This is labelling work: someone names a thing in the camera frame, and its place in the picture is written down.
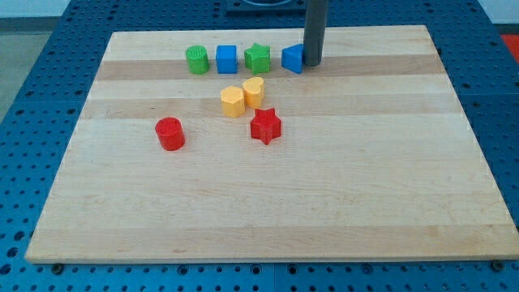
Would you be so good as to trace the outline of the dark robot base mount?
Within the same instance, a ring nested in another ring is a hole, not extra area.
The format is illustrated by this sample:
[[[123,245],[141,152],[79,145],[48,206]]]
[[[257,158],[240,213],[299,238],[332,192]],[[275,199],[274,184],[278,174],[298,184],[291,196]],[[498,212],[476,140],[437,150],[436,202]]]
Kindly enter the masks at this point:
[[[306,0],[224,0],[225,12],[285,12],[305,11]]]

